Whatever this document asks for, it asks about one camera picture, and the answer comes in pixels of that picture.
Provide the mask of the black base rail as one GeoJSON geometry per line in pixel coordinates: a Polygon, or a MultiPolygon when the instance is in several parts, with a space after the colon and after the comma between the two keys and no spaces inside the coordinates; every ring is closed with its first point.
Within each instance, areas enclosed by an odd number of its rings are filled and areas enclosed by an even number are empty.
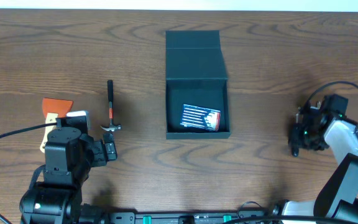
{"type": "Polygon", "coordinates": [[[134,213],[114,212],[109,214],[112,224],[214,224],[239,218],[267,215],[263,208],[247,208],[239,212],[185,212],[185,213],[134,213]]]}

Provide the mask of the black open gift box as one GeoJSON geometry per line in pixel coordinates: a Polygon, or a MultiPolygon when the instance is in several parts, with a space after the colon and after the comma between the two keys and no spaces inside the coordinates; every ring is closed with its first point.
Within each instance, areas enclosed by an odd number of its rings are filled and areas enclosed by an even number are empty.
{"type": "Polygon", "coordinates": [[[228,75],[217,30],[166,31],[167,139],[227,139],[231,135],[228,75]],[[183,105],[219,110],[218,131],[180,124],[183,105]]]}

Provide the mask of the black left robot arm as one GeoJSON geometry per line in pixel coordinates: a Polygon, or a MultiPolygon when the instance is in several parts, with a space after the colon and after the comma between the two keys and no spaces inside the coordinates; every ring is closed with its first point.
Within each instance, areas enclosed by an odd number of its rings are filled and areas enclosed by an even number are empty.
{"type": "Polygon", "coordinates": [[[35,170],[19,204],[21,223],[109,223],[105,210],[83,204],[81,188],[92,168],[117,159],[113,133],[95,140],[87,116],[58,118],[44,153],[45,165],[35,170]]]}

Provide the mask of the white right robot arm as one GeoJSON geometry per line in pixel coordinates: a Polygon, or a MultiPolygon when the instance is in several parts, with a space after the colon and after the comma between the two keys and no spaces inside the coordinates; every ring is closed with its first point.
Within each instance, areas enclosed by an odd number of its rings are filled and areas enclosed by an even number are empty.
{"type": "Polygon", "coordinates": [[[276,204],[273,215],[335,218],[358,223],[358,126],[346,117],[348,100],[326,95],[320,106],[306,102],[288,136],[292,156],[300,149],[331,149],[338,167],[316,200],[276,204]]]}

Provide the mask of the blue precision screwdriver set case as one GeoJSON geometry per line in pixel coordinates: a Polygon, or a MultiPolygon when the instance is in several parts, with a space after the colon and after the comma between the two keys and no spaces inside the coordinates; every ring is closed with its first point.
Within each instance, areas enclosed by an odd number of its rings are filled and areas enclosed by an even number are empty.
{"type": "Polygon", "coordinates": [[[220,119],[219,110],[184,104],[180,124],[187,128],[218,131],[220,119]]]}

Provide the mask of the black yellow screwdriver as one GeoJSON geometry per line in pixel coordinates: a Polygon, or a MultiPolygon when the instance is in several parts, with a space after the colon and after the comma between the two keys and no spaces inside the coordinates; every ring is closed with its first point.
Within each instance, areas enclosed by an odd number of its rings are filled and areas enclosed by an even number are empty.
{"type": "Polygon", "coordinates": [[[299,147],[297,145],[291,145],[291,154],[293,157],[298,157],[299,155],[299,147]]]}

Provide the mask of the small claw hammer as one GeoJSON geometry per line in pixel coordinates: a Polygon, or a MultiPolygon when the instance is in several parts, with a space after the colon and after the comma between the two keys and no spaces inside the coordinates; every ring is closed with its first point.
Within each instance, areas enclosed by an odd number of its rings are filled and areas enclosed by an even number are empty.
{"type": "Polygon", "coordinates": [[[108,86],[108,101],[109,101],[109,126],[104,127],[101,126],[102,129],[105,131],[115,132],[121,129],[121,125],[114,124],[114,109],[113,109],[113,102],[114,102],[114,84],[112,80],[107,81],[108,86]]]}

